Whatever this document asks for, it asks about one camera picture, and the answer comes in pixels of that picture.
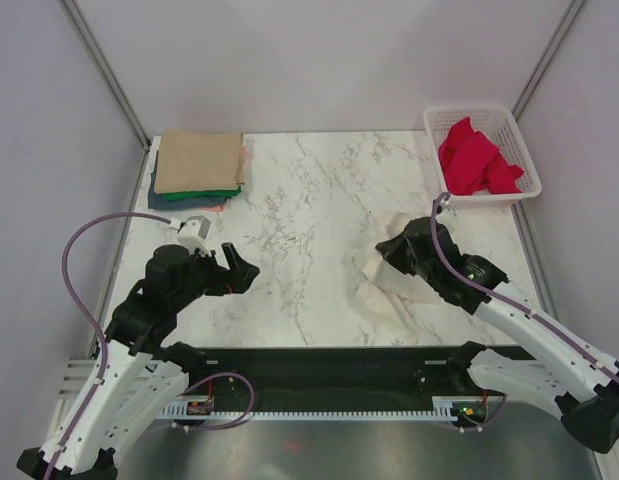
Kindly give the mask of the cream white t shirt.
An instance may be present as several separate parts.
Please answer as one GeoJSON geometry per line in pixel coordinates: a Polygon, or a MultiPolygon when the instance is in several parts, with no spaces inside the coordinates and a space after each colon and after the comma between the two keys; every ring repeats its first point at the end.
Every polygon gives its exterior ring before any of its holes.
{"type": "Polygon", "coordinates": [[[351,254],[359,283],[350,304],[371,327],[385,330],[392,344],[442,344],[442,329],[429,318],[434,314],[440,314],[449,322],[447,327],[457,328],[460,335],[471,325],[466,313],[444,304],[422,278],[399,272],[376,250],[378,243],[398,236],[409,221],[424,215],[422,209],[372,214],[361,245],[351,254]]]}

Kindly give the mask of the white plastic laundry basket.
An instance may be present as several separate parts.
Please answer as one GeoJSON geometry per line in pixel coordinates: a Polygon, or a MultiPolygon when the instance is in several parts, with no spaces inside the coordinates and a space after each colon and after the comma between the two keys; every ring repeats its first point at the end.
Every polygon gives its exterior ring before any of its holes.
{"type": "Polygon", "coordinates": [[[521,192],[495,195],[483,190],[471,196],[452,195],[451,205],[455,208],[509,207],[523,199],[537,197],[542,191],[542,184],[511,111],[489,102],[447,104],[424,110],[425,132],[429,148],[434,154],[434,169],[440,188],[447,190],[438,156],[439,148],[449,130],[464,118],[469,118],[473,129],[483,133],[499,148],[509,165],[523,170],[523,175],[516,181],[521,192]]]}

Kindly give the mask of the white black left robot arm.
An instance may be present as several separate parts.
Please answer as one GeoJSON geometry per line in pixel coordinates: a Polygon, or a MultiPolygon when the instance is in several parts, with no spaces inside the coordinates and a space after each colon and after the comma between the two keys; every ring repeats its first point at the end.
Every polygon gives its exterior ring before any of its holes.
{"type": "Polygon", "coordinates": [[[178,342],[164,348],[178,314],[202,296],[244,294],[260,273],[225,243],[228,262],[181,245],[159,247],[145,276],[114,310],[96,364],[68,417],[42,446],[23,451],[32,479],[114,479],[119,464],[176,397],[208,382],[202,351],[178,342]]]}

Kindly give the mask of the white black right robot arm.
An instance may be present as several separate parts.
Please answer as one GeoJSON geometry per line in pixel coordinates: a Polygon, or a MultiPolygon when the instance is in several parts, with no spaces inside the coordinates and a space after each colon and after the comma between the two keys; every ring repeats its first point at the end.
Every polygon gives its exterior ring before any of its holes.
{"type": "Polygon", "coordinates": [[[531,367],[475,342],[451,358],[456,392],[476,387],[512,396],[557,418],[569,435],[601,454],[619,441],[619,360],[582,340],[541,310],[507,274],[459,250],[432,218],[410,221],[376,250],[399,272],[423,279],[446,303],[492,325],[539,362],[531,367]]]}

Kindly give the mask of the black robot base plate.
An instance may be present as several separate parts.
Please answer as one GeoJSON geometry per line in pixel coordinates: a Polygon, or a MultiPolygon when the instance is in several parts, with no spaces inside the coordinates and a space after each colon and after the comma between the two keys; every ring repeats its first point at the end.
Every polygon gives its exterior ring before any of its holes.
{"type": "Polygon", "coordinates": [[[186,361],[189,384],[213,375],[221,410],[424,407],[435,397],[481,401],[484,391],[448,360],[455,347],[209,348],[186,361]]]}

